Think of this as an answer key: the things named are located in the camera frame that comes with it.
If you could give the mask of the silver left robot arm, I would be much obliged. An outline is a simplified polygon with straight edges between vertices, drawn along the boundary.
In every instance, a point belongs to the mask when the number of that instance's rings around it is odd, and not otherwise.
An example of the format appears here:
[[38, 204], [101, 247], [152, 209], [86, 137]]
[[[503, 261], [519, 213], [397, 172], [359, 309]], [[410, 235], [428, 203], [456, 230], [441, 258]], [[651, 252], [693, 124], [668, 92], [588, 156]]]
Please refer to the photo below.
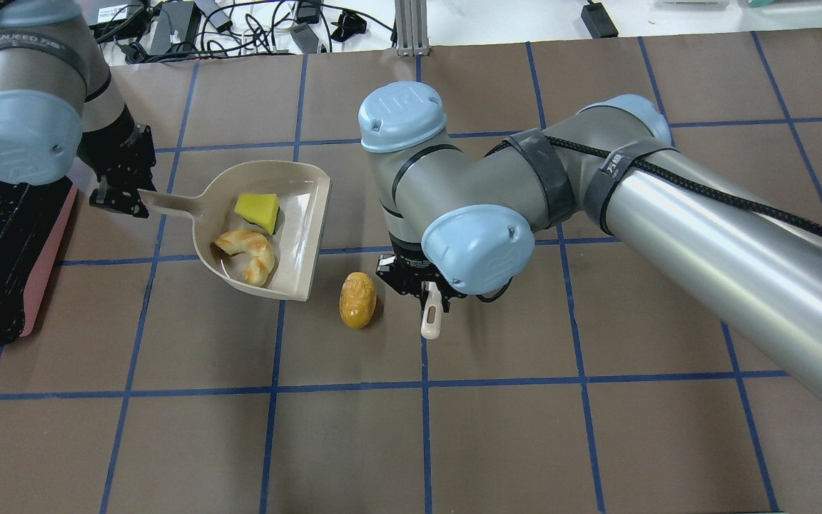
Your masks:
[[148, 218], [151, 130], [134, 120], [75, 1], [0, 1], [0, 182], [42, 186], [82, 160], [89, 205]]

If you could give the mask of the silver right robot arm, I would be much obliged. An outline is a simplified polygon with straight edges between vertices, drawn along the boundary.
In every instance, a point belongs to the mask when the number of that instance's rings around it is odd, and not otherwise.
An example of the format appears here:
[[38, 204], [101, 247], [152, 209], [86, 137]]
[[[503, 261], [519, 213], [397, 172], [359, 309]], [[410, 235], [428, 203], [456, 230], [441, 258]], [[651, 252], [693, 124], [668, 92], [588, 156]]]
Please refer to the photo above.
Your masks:
[[374, 90], [358, 124], [392, 244], [376, 273], [400, 295], [492, 301], [537, 232], [583, 212], [822, 400], [822, 225], [681, 155], [648, 99], [591, 104], [479, 160], [427, 84]]

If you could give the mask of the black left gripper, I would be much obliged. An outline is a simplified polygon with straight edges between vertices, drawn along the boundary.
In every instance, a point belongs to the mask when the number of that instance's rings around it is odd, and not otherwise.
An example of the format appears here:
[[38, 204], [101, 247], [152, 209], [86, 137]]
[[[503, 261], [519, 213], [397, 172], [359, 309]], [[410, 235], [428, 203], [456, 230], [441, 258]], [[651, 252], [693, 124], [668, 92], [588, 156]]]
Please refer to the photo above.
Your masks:
[[154, 191], [156, 165], [151, 127], [133, 124], [126, 136], [104, 128], [87, 131], [81, 137], [78, 157], [95, 173], [96, 184], [89, 205], [134, 218], [149, 218], [140, 191]]

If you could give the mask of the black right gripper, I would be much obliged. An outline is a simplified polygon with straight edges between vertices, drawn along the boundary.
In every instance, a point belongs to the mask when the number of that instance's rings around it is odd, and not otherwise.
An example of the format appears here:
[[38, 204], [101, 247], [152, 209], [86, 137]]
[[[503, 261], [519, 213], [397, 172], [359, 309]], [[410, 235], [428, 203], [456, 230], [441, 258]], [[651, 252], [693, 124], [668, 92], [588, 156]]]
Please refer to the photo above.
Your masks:
[[422, 310], [428, 299], [428, 283], [437, 286], [437, 305], [443, 311], [450, 311], [451, 299], [467, 297], [466, 293], [454, 289], [440, 270], [425, 259], [407, 259], [400, 253], [382, 253], [378, 257], [375, 274], [398, 295], [414, 296]]

